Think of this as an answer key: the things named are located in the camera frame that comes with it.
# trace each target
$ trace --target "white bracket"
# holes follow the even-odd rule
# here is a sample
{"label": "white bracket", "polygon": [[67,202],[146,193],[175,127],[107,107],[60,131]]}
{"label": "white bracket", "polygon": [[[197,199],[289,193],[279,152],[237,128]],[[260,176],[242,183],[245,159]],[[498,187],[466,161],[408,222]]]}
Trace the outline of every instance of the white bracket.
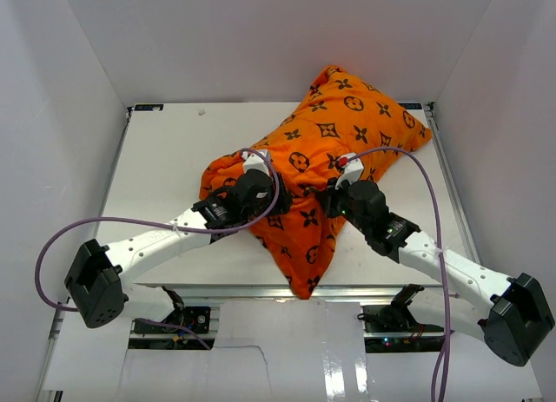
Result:
{"label": "white bracket", "polygon": [[[413,233],[400,247],[400,263],[429,275],[438,282],[440,276],[440,250],[425,232]],[[501,296],[510,286],[508,276],[480,266],[465,257],[446,250],[444,252],[448,287],[477,309],[479,319],[487,319],[494,303],[493,295]]]}
{"label": "white bracket", "polygon": [[[338,158],[338,163],[341,166],[342,159],[346,160],[354,156],[355,153],[348,153],[346,155],[340,156]],[[365,167],[363,166],[363,162],[361,161],[361,159],[349,161],[347,165],[343,166],[344,171],[336,182],[336,189],[340,189],[340,186],[344,181],[348,181],[349,183],[357,182],[359,178],[361,178],[361,175],[363,175],[364,169]]]}
{"label": "white bracket", "polygon": [[[169,222],[176,227],[205,228],[207,221],[201,214],[188,209]],[[108,245],[106,252],[113,265],[122,267],[122,287],[129,287],[135,279],[153,267],[193,248],[210,244],[210,235],[184,233],[178,230],[156,229]]]}
{"label": "white bracket", "polygon": [[[270,152],[268,150],[266,150],[264,148],[263,150],[257,150],[257,151],[261,155],[266,157],[267,160],[270,161]],[[261,172],[264,172],[265,174],[270,176],[270,172],[268,171],[267,164],[264,162],[264,160],[260,156],[257,156],[254,153],[243,152],[242,153],[242,158],[244,160],[244,162],[243,162],[243,173],[246,174],[248,170],[256,169],[256,170],[260,170]]]}
{"label": "white bracket", "polygon": [[128,301],[120,317],[163,321],[174,311],[174,302],[161,287],[130,285],[123,289]]}
{"label": "white bracket", "polygon": [[[418,292],[407,310],[419,324],[444,327],[444,296],[429,288]],[[477,309],[463,299],[450,297],[450,321],[452,330],[485,341],[485,334],[477,322],[483,318]]]}

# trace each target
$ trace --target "orange fabric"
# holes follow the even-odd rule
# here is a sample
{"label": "orange fabric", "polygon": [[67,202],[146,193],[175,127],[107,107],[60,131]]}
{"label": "orange fabric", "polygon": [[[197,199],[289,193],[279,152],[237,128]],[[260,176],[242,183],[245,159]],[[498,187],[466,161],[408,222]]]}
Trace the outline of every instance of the orange fabric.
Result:
{"label": "orange fabric", "polygon": [[[339,175],[336,159],[379,146],[413,151],[430,139],[430,130],[392,98],[344,69],[328,66],[293,114],[252,146],[270,151],[294,199],[286,215],[268,217],[251,232],[273,255],[297,296],[310,297],[345,222],[326,218],[314,197],[315,190]],[[397,152],[364,156],[362,178],[378,181],[398,157]],[[234,183],[243,173],[242,162],[237,152],[213,161],[202,176],[200,197]]]}

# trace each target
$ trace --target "black flower pattern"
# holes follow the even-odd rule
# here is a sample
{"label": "black flower pattern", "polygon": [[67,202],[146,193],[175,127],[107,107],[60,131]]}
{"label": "black flower pattern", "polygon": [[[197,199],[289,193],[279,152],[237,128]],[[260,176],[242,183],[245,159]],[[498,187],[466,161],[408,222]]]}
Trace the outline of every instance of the black flower pattern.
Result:
{"label": "black flower pattern", "polygon": [[279,228],[280,230],[284,229],[284,226],[281,223],[281,218],[279,215],[269,215],[267,217],[267,221],[269,227],[276,227]]}
{"label": "black flower pattern", "polygon": [[309,265],[313,265],[316,262],[316,256],[319,246],[312,246],[309,250],[305,253],[305,259]]}
{"label": "black flower pattern", "polygon": [[354,129],[357,132],[357,134],[355,135],[355,141],[357,142],[359,140],[363,140],[363,142],[367,144],[368,143],[367,136],[366,136],[367,128],[360,129],[357,126],[354,126]]}
{"label": "black flower pattern", "polygon": [[[398,146],[396,146],[396,148],[403,148],[403,144],[398,143]],[[394,151],[394,154],[395,154],[396,156],[399,156],[399,155],[400,155],[400,152],[398,152],[397,150],[395,150],[395,151]]]}
{"label": "black flower pattern", "polygon": [[374,172],[376,172],[376,169],[372,168],[368,171],[367,181],[374,182]]}
{"label": "black flower pattern", "polygon": [[415,127],[415,117],[407,112],[407,110],[403,110],[403,122],[406,123],[408,129],[412,129]]}
{"label": "black flower pattern", "polygon": [[289,250],[288,250],[287,247],[281,246],[280,254],[285,254],[290,259],[292,258],[292,255],[289,253]]}
{"label": "black flower pattern", "polygon": [[338,83],[338,89],[344,89],[344,88],[353,88],[353,86],[351,85],[351,83],[349,83],[349,80],[346,79],[336,79],[335,81],[336,83]]}
{"label": "black flower pattern", "polygon": [[288,160],[289,163],[300,173],[305,172],[311,164],[309,158],[300,152],[293,152],[289,156]]}
{"label": "black flower pattern", "polygon": [[374,91],[374,92],[380,93],[380,91],[376,87],[371,85],[370,83],[364,82],[363,85],[365,85],[369,91]]}
{"label": "black flower pattern", "polygon": [[339,157],[338,156],[334,157],[329,153],[327,153],[327,157],[328,157],[328,170],[336,169]]}
{"label": "black flower pattern", "polygon": [[336,124],[333,122],[316,123],[321,131],[321,137],[336,137],[340,138],[340,135],[336,132]]}
{"label": "black flower pattern", "polygon": [[284,119],[284,121],[281,122],[280,127],[292,122],[293,120],[295,120],[295,114],[292,114],[290,117]]}
{"label": "black flower pattern", "polygon": [[299,214],[301,214],[301,217],[303,217],[305,219],[305,221],[303,222],[304,227],[309,227],[311,224],[316,225],[316,226],[319,225],[319,222],[315,218],[315,216],[316,216],[316,209],[315,208],[313,208],[308,213],[306,213],[304,211],[300,211]]}
{"label": "black flower pattern", "polygon": [[392,137],[390,137],[389,135],[385,135],[384,133],[381,133],[381,147],[382,148],[387,148],[390,146],[390,142],[392,141]]}
{"label": "black flower pattern", "polygon": [[312,185],[308,185],[306,183],[300,183],[299,185],[297,185],[299,187],[299,189],[303,192],[303,198],[307,198],[308,196],[311,195],[311,193],[313,191],[315,191],[316,189],[312,186]]}
{"label": "black flower pattern", "polygon": [[333,67],[333,68],[328,68],[328,70],[327,70],[327,76],[330,77],[330,76],[332,76],[333,74],[338,73],[338,72],[341,72],[341,71],[340,71],[340,68],[338,68],[337,66],[336,66],[336,67]]}
{"label": "black flower pattern", "polygon": [[321,281],[321,276],[315,276],[313,279],[307,279],[307,283],[309,285],[309,292],[313,293],[316,286]]}
{"label": "black flower pattern", "polygon": [[322,95],[321,90],[320,90],[321,85],[319,83],[317,83],[316,85],[311,85],[310,88],[310,93],[309,93],[309,101],[313,101],[315,98],[319,97]]}
{"label": "black flower pattern", "polygon": [[311,107],[311,111],[314,113],[315,111],[318,111],[319,109],[328,109],[326,105],[324,105],[324,101],[318,101],[318,102],[314,102],[312,104],[309,104],[309,107]]}
{"label": "black flower pattern", "polygon": [[299,129],[287,131],[284,133],[284,135],[288,138],[288,140],[294,140],[301,137],[301,135],[299,134]]}
{"label": "black flower pattern", "polygon": [[379,108],[380,108],[380,111],[379,111],[380,115],[385,114],[388,117],[392,118],[392,116],[390,115],[390,111],[388,111],[390,109],[390,107],[387,104],[381,104],[381,103],[377,102],[376,105],[378,105]]}
{"label": "black flower pattern", "polygon": [[344,98],[344,105],[349,109],[357,112],[361,112],[365,108],[363,100],[357,98],[356,96],[347,96]]}

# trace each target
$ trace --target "black mounting bracket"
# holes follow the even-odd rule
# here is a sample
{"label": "black mounting bracket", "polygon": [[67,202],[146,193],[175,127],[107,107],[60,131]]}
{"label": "black mounting bracket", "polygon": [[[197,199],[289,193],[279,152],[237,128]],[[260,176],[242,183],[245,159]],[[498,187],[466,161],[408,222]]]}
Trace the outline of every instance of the black mounting bracket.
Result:
{"label": "black mounting bracket", "polygon": [[488,320],[479,325],[496,355],[511,365],[524,366],[554,328],[554,317],[534,277],[522,273],[510,281],[502,296],[493,295]]}
{"label": "black mounting bracket", "polygon": [[112,266],[107,251],[95,239],[83,243],[64,281],[88,328],[111,322],[127,300],[118,275],[122,268]]}

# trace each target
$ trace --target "white paper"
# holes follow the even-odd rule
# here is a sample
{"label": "white paper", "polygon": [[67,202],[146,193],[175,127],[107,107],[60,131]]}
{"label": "white paper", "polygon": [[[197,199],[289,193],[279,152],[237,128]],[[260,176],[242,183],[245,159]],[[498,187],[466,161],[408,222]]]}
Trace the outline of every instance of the white paper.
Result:
{"label": "white paper", "polygon": [[116,394],[128,350],[131,319],[119,317],[100,328],[87,328],[79,313],[66,313],[43,389]]}
{"label": "white paper", "polygon": [[[519,402],[540,398],[530,364],[508,365],[485,343],[460,333],[452,335],[451,344],[446,400]],[[371,400],[429,402],[437,357],[438,353],[367,354]],[[440,375],[437,386],[440,388]]]}
{"label": "white paper", "polygon": [[271,400],[266,366],[253,347],[208,351],[129,350],[118,402]]}
{"label": "white paper", "polygon": [[272,400],[366,400],[360,310],[357,303],[318,300],[229,301],[215,347],[260,349]]}

